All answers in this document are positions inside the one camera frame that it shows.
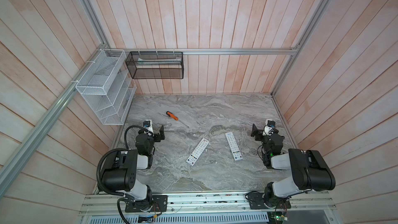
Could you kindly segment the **white remote control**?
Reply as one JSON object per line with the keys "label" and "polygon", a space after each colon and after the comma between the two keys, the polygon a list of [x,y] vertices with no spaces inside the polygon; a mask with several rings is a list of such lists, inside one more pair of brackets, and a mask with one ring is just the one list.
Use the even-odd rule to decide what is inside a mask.
{"label": "white remote control", "polygon": [[203,138],[198,143],[198,145],[193,150],[193,152],[189,155],[189,157],[187,158],[186,162],[189,165],[194,166],[196,164],[197,160],[199,159],[201,154],[205,151],[205,149],[207,148],[208,145],[209,145],[209,140]]}
{"label": "white remote control", "polygon": [[239,149],[239,147],[237,145],[237,142],[236,142],[236,139],[235,139],[233,133],[232,132],[228,132],[228,133],[225,134],[225,136],[226,136],[227,142],[229,144],[229,147],[231,149],[231,153],[232,153],[232,156],[233,156],[234,160],[235,161],[242,160],[243,158],[242,158],[240,149]]}

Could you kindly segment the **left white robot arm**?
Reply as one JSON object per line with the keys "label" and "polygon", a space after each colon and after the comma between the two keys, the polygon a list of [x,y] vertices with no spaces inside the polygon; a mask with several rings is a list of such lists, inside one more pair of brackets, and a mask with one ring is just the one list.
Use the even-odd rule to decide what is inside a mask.
{"label": "left white robot arm", "polygon": [[164,126],[159,133],[154,133],[149,121],[142,127],[131,125],[123,135],[125,147],[112,149],[100,159],[96,168],[97,187],[108,195],[120,197],[119,211],[120,202],[126,203],[126,211],[132,208],[141,212],[155,211],[150,186],[137,179],[137,171],[152,167],[154,144],[164,139]]}

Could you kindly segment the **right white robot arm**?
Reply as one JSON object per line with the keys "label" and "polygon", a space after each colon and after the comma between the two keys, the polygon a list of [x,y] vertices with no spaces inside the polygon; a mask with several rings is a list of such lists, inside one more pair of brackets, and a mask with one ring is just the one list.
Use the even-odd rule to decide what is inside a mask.
{"label": "right white robot arm", "polygon": [[285,137],[279,135],[275,121],[268,120],[262,130],[253,124],[250,136],[261,142],[260,158],[267,169],[291,172],[291,176],[267,184],[262,195],[265,207],[277,208],[307,191],[335,188],[336,179],[319,151],[289,148],[282,153]]}

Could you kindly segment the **aluminium frame bar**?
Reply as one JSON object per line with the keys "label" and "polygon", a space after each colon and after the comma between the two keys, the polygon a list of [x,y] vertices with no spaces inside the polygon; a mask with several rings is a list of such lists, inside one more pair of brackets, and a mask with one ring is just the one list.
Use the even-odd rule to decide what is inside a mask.
{"label": "aluminium frame bar", "polygon": [[125,52],[182,52],[185,55],[295,55],[297,48],[125,48]]}
{"label": "aluminium frame bar", "polygon": [[53,128],[56,121],[65,111],[71,100],[74,98],[75,94],[77,93],[77,83],[81,80],[90,65],[94,63],[97,55],[99,55],[99,53],[107,47],[107,44],[101,44],[95,49],[89,60],[80,69],[77,75],[69,82],[57,100],[51,105],[36,126],[25,137],[22,144],[18,146],[11,157],[7,160],[4,167],[1,169],[1,198],[5,196],[8,189],[11,187],[18,175],[22,172],[22,169],[37,151],[44,138]]}

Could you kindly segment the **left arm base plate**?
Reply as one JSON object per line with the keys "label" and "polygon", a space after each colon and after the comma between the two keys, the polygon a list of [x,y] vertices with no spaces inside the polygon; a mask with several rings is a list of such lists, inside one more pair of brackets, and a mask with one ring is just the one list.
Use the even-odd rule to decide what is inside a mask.
{"label": "left arm base plate", "polygon": [[145,200],[127,203],[126,213],[163,213],[167,210],[167,195],[154,195]]}

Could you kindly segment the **aluminium mounting rail front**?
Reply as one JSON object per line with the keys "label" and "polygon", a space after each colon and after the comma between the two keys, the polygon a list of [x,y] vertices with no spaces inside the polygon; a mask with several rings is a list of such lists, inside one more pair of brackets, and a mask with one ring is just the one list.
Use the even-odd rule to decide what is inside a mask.
{"label": "aluminium mounting rail front", "polygon": [[[164,214],[188,213],[232,213],[232,212],[269,212],[275,209],[250,209],[245,199],[246,191],[214,191],[214,192],[167,192],[154,195],[167,195],[167,210]],[[112,195],[87,195],[83,201],[79,216],[105,216],[117,215],[117,196]],[[292,211],[309,210],[335,210],[333,202],[327,191],[311,191],[307,194],[292,196],[290,199]]]}

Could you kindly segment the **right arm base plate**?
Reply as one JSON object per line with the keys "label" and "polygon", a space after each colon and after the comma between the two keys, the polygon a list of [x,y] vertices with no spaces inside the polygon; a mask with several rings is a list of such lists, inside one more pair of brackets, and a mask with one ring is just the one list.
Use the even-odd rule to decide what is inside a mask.
{"label": "right arm base plate", "polygon": [[288,198],[279,198],[272,194],[250,191],[245,194],[250,209],[290,209],[291,204]]}

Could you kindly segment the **orange handled screwdriver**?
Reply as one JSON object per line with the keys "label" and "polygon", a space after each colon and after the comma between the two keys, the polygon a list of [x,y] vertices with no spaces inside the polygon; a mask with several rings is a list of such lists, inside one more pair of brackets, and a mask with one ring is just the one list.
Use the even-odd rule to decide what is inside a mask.
{"label": "orange handled screwdriver", "polygon": [[176,121],[179,120],[178,117],[176,117],[176,116],[175,116],[173,113],[171,113],[170,111],[167,111],[166,114],[167,114],[170,118],[172,118],[172,119],[174,119],[174,120],[176,120]]}

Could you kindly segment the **aluminium frame bar left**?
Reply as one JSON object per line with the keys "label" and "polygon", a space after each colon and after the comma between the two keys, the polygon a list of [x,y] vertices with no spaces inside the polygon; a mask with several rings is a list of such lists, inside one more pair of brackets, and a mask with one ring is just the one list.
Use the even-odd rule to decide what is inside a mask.
{"label": "aluminium frame bar left", "polygon": [[44,138],[53,128],[56,121],[65,111],[71,100],[74,98],[75,94],[77,93],[77,83],[81,80],[90,65],[94,63],[97,55],[99,55],[99,53],[107,47],[107,44],[101,44],[95,49],[89,60],[80,69],[77,75],[69,82],[57,100],[51,105],[36,126],[25,137],[22,144],[18,146],[11,157],[7,160],[4,167],[1,169],[1,198],[5,196],[8,189],[11,187],[18,175],[22,172],[22,169],[37,151]]}

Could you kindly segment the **aluminium frame bar back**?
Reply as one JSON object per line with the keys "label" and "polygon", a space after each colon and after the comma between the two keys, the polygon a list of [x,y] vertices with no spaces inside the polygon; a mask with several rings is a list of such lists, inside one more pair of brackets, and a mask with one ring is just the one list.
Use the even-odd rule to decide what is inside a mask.
{"label": "aluminium frame bar back", "polygon": [[182,52],[185,55],[295,55],[297,48],[125,48],[125,52]]}

